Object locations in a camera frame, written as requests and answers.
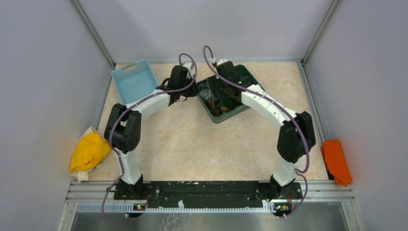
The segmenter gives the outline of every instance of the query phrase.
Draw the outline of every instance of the marble floor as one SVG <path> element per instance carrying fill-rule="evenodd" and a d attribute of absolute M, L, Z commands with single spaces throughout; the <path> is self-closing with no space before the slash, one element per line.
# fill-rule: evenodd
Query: marble floor
<path fill-rule="evenodd" d="M 266 92 L 287 107 L 310 112 L 295 62 L 243 64 Z M 175 64 L 152 64 L 161 83 Z M 198 63 L 197 81 L 212 75 Z M 119 96 L 111 82 L 98 132 L 102 135 L 112 106 Z M 252 109 L 215 124 L 197 98 L 179 102 L 142 122 L 137 147 L 145 180 L 268 180 L 281 159 L 276 144 L 279 131 Z M 306 159 L 299 160 L 303 169 Z M 111 152 L 91 180 L 115 180 L 120 170 Z M 327 173 L 318 144 L 310 152 L 307 179 L 326 180 Z"/>

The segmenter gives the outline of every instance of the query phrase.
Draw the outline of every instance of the light blue plastic basket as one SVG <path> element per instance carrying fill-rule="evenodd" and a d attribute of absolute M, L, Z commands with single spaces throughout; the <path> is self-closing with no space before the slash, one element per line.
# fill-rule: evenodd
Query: light blue plastic basket
<path fill-rule="evenodd" d="M 112 71 L 112 79 L 122 104 L 140 100 L 159 86 L 147 60 Z"/>

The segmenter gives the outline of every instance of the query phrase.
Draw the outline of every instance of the orange cloth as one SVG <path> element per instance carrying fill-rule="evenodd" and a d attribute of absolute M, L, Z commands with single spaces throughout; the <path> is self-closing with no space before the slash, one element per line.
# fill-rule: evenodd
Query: orange cloth
<path fill-rule="evenodd" d="M 335 139 L 323 142 L 321 153 L 326 168 L 334 176 L 334 182 L 343 186 L 351 183 L 353 179 L 348 171 L 340 141 Z"/>

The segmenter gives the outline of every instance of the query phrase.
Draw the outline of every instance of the wire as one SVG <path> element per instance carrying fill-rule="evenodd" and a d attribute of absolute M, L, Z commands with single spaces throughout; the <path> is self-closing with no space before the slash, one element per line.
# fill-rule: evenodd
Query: wire
<path fill-rule="evenodd" d="M 149 195 L 147 195 L 147 198 L 146 198 L 146 205 L 144 206 L 144 210 L 146 210 L 147 209 L 147 204 L 149 203 Z"/>
<path fill-rule="evenodd" d="M 103 217 L 104 217 L 105 220 L 106 220 L 108 223 L 110 223 L 110 224 L 113 224 L 113 225 L 123 225 L 123 224 L 126 222 L 126 220 L 123 221 L 123 222 L 119 222 L 119 223 L 111 222 L 111 221 L 107 218 L 107 216 L 106 216 L 106 214 L 105 214 L 105 209 L 104 209 L 104 205 L 105 205 L 105 202 L 106 202 L 106 200 L 107 200 L 107 198 L 108 198 L 109 191 L 119 182 L 120 178 L 125 174 L 125 167 L 123 166 L 123 161 L 122 161 L 122 158 L 121 158 L 121 156 L 120 156 L 120 153 L 119 153 L 119 152 L 116 150 L 116 148 L 114 148 L 114 146 L 112 145 L 113 133 L 114 133 L 114 131 L 115 131 L 117 125 L 118 125 L 118 124 L 120 123 L 120 121 L 122 120 L 122 118 L 123 118 L 130 110 L 132 110 L 133 108 L 137 107 L 137 106 L 140 105 L 141 103 L 143 103 L 143 102 L 145 102 L 146 100 L 148 100 L 148 99 L 150 99 L 150 98 L 152 98 L 152 97 L 155 97 L 155 96 L 157 96 L 157 95 L 168 94 L 168 93 L 174 93 L 174 92 L 179 92 L 179 91 L 186 90 L 186 89 L 190 88 L 190 87 L 193 85 L 193 83 L 195 82 L 195 79 L 197 78 L 197 64 L 195 63 L 194 59 L 193 59 L 189 54 L 181 53 L 181 54 L 178 56 L 178 59 L 179 59 L 178 61 L 179 61 L 180 65 L 182 64 L 182 63 L 181 63 L 181 57 L 182 57 L 182 56 L 187 56 L 188 58 L 190 58 L 190 59 L 191 59 L 191 62 L 192 62 L 192 64 L 193 64 L 193 66 L 194 66 L 195 71 L 194 71 L 194 76 L 193 76 L 193 78 L 192 78 L 192 81 L 191 81 L 187 86 L 185 86 L 185 87 L 183 87 L 183 88 L 175 89 L 175 90 L 161 91 L 161 92 L 158 92 L 158 93 L 155 93 L 155 94 L 148 95 L 148 96 L 144 97 L 143 99 L 139 100 L 137 103 L 135 103 L 134 105 L 132 105 L 132 106 L 130 106 L 129 108 L 127 108 L 127 109 L 118 117 L 118 119 L 116 120 L 116 122 L 114 123 L 114 125 L 113 125 L 113 127 L 112 127 L 111 133 L 109 134 L 109 139 L 108 139 L 108 140 L 109 140 L 109 145 L 111 146 L 111 149 L 116 153 L 117 159 L 118 159 L 118 161 L 119 161 L 120 169 L 121 169 L 121 173 L 120 173 L 119 177 L 113 182 L 113 184 L 112 184 L 112 185 L 109 187 L 109 189 L 106 191 L 105 198 L 103 199 L 103 202 L 102 202 L 102 213 L 103 213 Z"/>
<path fill-rule="evenodd" d="M 288 204 L 292 202 L 291 192 L 288 193 Z"/>
<path fill-rule="evenodd" d="M 177 101 L 174 101 L 174 102 L 175 102 L 175 103 L 184 102 L 184 101 L 187 101 L 187 98 L 188 98 L 188 97 L 185 97 L 185 96 L 184 96 L 184 100 L 177 100 Z"/>
<path fill-rule="evenodd" d="M 164 85 L 170 78 L 165 78 L 162 82 L 162 85 Z"/>
<path fill-rule="evenodd" d="M 305 193 L 303 194 L 303 197 L 302 197 L 302 199 L 300 200 L 300 202 L 299 202 L 299 203 L 296 205 L 296 207 L 292 210 L 292 212 L 291 212 L 290 214 L 288 214 L 288 215 L 285 215 L 285 217 L 281 217 L 281 218 L 288 218 L 288 217 L 291 216 L 296 210 L 298 210 L 299 206 L 300 206 L 300 205 L 303 203 L 303 201 L 305 200 L 306 194 L 307 194 L 307 180 L 306 180 L 306 177 L 302 174 L 302 173 L 306 173 L 307 170 L 309 170 L 309 165 L 310 165 L 309 147 L 307 146 L 306 138 L 305 138 L 305 136 L 304 136 L 302 130 L 300 129 L 300 126 L 297 124 L 296 120 L 295 120 L 282 106 L 280 106 L 279 104 L 277 104 L 274 100 L 272 100 L 272 99 L 269 98 L 268 96 L 264 96 L 264 95 L 262 95 L 262 94 L 260 94 L 260 93 L 258 93 L 258 92 L 256 92 L 256 91 L 253 91 L 253 90 L 244 88 L 243 86 L 240 86 L 240 85 L 238 85 L 238 84 L 235 84 L 235 83 L 233 83 L 233 82 L 227 80 L 227 79 L 224 78 L 223 76 L 221 76 L 221 75 L 212 67 L 212 65 L 211 65 L 210 62 L 208 61 L 207 55 L 205 54 L 205 50 L 206 50 L 206 49 L 208 49 L 208 50 L 210 51 L 211 59 L 214 59 L 213 51 L 211 50 L 211 48 L 210 48 L 208 45 L 205 45 L 205 46 L 203 47 L 204 60 L 205 60 L 205 62 L 207 63 L 208 68 L 210 68 L 210 70 L 211 70 L 218 78 L 220 78 L 222 81 L 224 81 L 224 82 L 226 82 L 226 83 L 228 83 L 228 84 L 230 84 L 230 85 L 232 85 L 232 86 L 234 86 L 234 87 L 236 87 L 236 88 L 238 88 L 238 89 L 241 89 L 241 90 L 243 90 L 243 91 L 247 91 L 247 92 L 249 92 L 249 93 L 251 93 L 251 94 L 254 94 L 254 95 L 256 95 L 256 96 L 259 96 L 259 97 L 263 97 L 265 100 L 271 102 L 275 107 L 277 107 L 279 110 L 281 110 L 283 113 L 285 113 L 285 115 L 292 121 L 292 123 L 294 124 L 294 126 L 295 126 L 296 129 L 297 129 L 297 132 L 298 132 L 299 135 L 300 135 L 300 139 L 302 140 L 302 143 L 303 143 L 303 146 L 304 146 L 304 149 L 305 149 L 305 152 L 306 152 L 306 166 L 305 166 L 305 169 L 304 169 L 304 170 L 300 170 L 300 169 L 298 169 L 298 168 L 295 168 L 295 174 L 298 175 L 298 176 L 301 176 L 301 177 L 303 178 L 303 180 L 305 181 Z"/>
<path fill-rule="evenodd" d="M 232 86 L 234 86 L 234 87 L 236 87 L 236 88 L 238 88 L 238 89 L 241 89 L 241 90 L 243 90 L 243 91 L 247 91 L 247 92 L 249 92 L 249 93 L 251 93 L 251 94 L 254 94 L 254 95 L 256 95 L 256 96 L 259 96 L 259 97 L 263 97 L 263 98 L 266 99 L 267 101 L 271 102 L 275 107 L 277 107 L 277 108 L 278 108 L 279 110 L 281 110 L 283 113 L 285 113 L 285 115 L 292 121 L 292 123 L 294 124 L 294 126 L 295 126 L 296 129 L 297 129 L 297 132 L 298 132 L 299 135 L 300 135 L 300 139 L 302 140 L 302 143 L 303 143 L 303 146 L 304 146 L 304 149 L 305 149 L 305 152 L 306 152 L 306 166 L 305 166 L 305 169 L 304 169 L 304 170 L 300 170 L 300 169 L 295 168 L 295 171 L 300 172 L 300 173 L 306 173 L 307 170 L 309 169 L 309 162 L 310 162 L 310 160 L 309 160 L 309 159 L 310 159 L 309 147 L 307 146 L 306 138 L 305 138 L 305 136 L 303 135 L 303 132 L 302 132 L 302 130 L 300 129 L 300 126 L 297 124 L 296 120 L 295 120 L 282 106 L 280 106 L 279 104 L 277 104 L 274 100 L 270 99 L 268 96 L 264 96 L 264 95 L 262 95 L 262 94 L 260 94 L 260 93 L 258 93 L 258 92 L 256 92 L 256 91 L 253 91 L 253 90 L 244 88 L 243 86 L 240 86 L 240 85 L 238 85 L 238 84 L 235 84 L 235 83 L 229 81 L 228 79 L 224 78 L 223 76 L 221 76 L 221 75 L 212 67 L 212 65 L 211 65 L 210 62 L 208 61 L 207 55 L 205 54 L 205 49 L 208 49 L 208 50 L 210 51 L 210 53 L 211 53 L 211 58 L 212 58 L 212 59 L 214 59 L 213 51 L 211 50 L 211 48 L 210 48 L 208 45 L 205 45 L 204 48 L 203 48 L 203 55 L 204 55 L 204 60 L 205 60 L 205 62 L 207 63 L 208 67 L 210 68 L 210 70 L 211 70 L 218 78 L 220 78 L 222 81 L 224 81 L 224 82 L 226 82 L 226 83 L 228 83 L 228 84 L 230 84 L 230 85 L 232 85 Z"/>

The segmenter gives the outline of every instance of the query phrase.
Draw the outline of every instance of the gray wall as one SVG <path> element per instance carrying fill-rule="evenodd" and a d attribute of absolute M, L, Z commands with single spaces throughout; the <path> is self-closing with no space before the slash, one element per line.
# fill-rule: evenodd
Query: gray wall
<path fill-rule="evenodd" d="M 55 230 L 110 67 L 69 1 L 0 1 L 0 227 Z"/>
<path fill-rule="evenodd" d="M 203 60 L 210 45 L 233 60 L 303 58 L 332 0 L 81 0 L 117 63 Z"/>
<path fill-rule="evenodd" d="M 406 230 L 408 1 L 344 1 L 307 67 L 367 230 Z"/>

